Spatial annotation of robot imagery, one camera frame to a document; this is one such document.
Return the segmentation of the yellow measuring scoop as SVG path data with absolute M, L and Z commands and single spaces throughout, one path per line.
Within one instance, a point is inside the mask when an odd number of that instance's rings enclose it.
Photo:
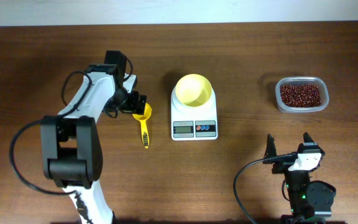
M 151 117 L 151 106 L 146 103 L 143 114 L 133 114 L 132 116 L 140 123 L 142 144 L 147 149 L 150 145 L 149 132 L 147 129 L 147 120 Z

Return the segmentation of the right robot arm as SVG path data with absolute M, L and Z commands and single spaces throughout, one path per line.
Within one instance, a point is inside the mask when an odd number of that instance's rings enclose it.
M 308 133 L 297 151 L 278 155 L 271 134 L 267 135 L 264 164 L 271 164 L 273 174 L 283 174 L 282 191 L 290 203 L 291 214 L 282 215 L 280 223 L 325 223 L 332 215 L 336 188 L 320 180 L 310 180 L 310 173 L 320 166 L 325 152 Z

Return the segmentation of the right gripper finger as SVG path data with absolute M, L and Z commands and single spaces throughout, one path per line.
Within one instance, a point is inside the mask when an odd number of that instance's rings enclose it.
M 277 150 L 274 142 L 275 140 L 273 136 L 268 134 L 263 163 L 272 163 L 272 159 L 277 156 Z
M 303 142 L 304 143 L 315 143 L 315 141 L 311 138 L 311 136 L 307 132 L 305 132 L 303 134 Z

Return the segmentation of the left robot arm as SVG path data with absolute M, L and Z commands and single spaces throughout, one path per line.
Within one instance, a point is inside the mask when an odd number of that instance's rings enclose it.
M 126 73 L 129 64 L 122 52 L 108 50 L 103 63 L 80 72 L 83 83 L 66 107 L 40 123 L 44 175 L 69 195 L 80 223 L 115 222 L 99 181 L 103 153 L 96 123 L 103 113 L 145 113 L 147 97 L 134 90 L 137 78 Z

